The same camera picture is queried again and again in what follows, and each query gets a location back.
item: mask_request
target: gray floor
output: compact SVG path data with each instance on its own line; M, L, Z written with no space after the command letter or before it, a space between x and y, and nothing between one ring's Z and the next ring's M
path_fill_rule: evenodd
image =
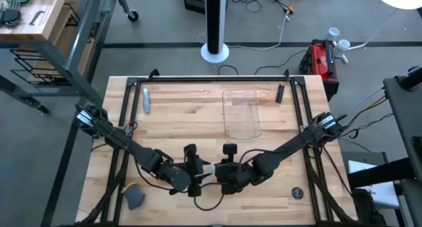
M140 15L131 24L116 7L107 42L195 42L204 32L204 16L186 11L183 0L128 0ZM227 42L276 42L282 19L279 7L266 1L263 10L250 13L243 4L229 4ZM295 14L286 23L285 42L309 42L323 38L331 26L341 38L363 41L394 9L379 0L295 0ZM422 41L422 19L416 11L399 11L376 41ZM278 65L303 48L277 48L266 52L233 49L226 64L242 75L253 74L263 65ZM338 94L330 102L336 115L350 111L382 86L382 79L404 74L420 65L422 48L367 48L347 53L349 64L337 63ZM301 59L294 57L285 68L296 73ZM7 50L0 50L2 75L19 81L8 70L16 63ZM100 57L93 86L104 93L108 76L147 75L152 69L163 75L216 75L215 66L205 63L198 49L105 49ZM262 74L282 74L268 69ZM233 74L224 70L222 74ZM76 98L42 98L51 115L39 115L0 93L0 226L38 226L47 203L59 159L71 124ZM391 112L385 103L362 115L367 123ZM389 160L406 156L394 119L386 119L359 134L357 142L373 151L385 151ZM342 150L362 151L340 142ZM54 218L55 224L70 224L76 214L88 165L90 138L80 134L75 145L65 186Z

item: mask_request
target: transparent plastic tray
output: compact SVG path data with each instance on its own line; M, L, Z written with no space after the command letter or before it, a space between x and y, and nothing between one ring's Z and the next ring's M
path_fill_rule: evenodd
M223 114L224 131L230 139L252 139L262 134L254 90L225 90Z

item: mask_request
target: butcher block tabletop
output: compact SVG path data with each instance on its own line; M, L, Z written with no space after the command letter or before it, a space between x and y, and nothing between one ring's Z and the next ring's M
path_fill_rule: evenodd
M104 109L109 120L117 126L121 113L123 94L127 77L110 77L105 92ZM319 76L305 76L307 92L313 115L328 112L328 102ZM275 103L279 84L285 85L281 104ZM142 146L158 148L169 154L175 162L183 162L183 147L196 144L197 154L206 161L220 162L226 158L222 147L226 143L237 143L240 156L252 148L273 150L299 133L291 88L288 82L148 82L141 84L150 95L150 113L144 113L140 93L133 139ZM262 133L248 140L234 140L226 137L222 94L226 90L241 89L256 92L256 107ZM135 88L131 90L126 123L129 122ZM306 122L303 99L298 87L303 119ZM96 141L94 146L102 144ZM343 179L346 171L337 141L326 145ZM91 153L88 171L76 220L82 220L95 207L104 194L111 162L112 148L103 146ZM246 155L245 160L256 155ZM328 189L339 205L350 217L357 219L353 200L342 186L340 178L322 154ZM144 173L148 181L169 187L162 181ZM145 192L141 207L130 211L124 199L120 225L281 225L314 224L309 186L305 171L303 153L296 152L284 160L272 178L258 186L248 185L240 193L226 195L220 206L212 211L197 209L185 193L169 195L168 191L150 187L138 175L134 162L129 161L126 184L137 182ZM294 199L294 187L304 190L304 197ZM220 186L209 185L202 190L197 203L203 208L213 207L221 197ZM322 219L326 218L322 198L318 191ZM110 204L109 216L113 218L115 195Z
M0 26L0 43L48 40L64 2L65 0L30 0L29 3L20 5L22 21L15 27ZM0 0L1 3L4 3L3 10L8 7L6 0ZM30 25L38 11L45 13L39 15L34 25Z

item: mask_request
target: white lamp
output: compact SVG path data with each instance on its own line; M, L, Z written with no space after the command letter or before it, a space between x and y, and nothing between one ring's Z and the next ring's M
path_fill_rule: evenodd
M399 9L418 9L422 7L422 0L381 0L382 2L395 7L396 9L390 14L390 16L384 21L384 23L381 24L381 26L371 35L368 37L368 40L361 45L350 47L348 50L351 49L359 49L364 46L366 46L380 31L385 27L387 22L393 17L393 15L399 10Z
M209 63L222 63L229 57L229 48L224 41L227 0L205 0L206 35L200 54Z

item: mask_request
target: caster wheel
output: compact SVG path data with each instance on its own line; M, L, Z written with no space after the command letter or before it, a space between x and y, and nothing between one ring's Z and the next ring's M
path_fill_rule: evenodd
M127 18L131 21L131 22L136 22L139 19L139 15L135 10L131 11L134 17L131 17L129 15L127 15Z
M43 114L49 114L50 111L45 106L40 106L38 111L42 112Z

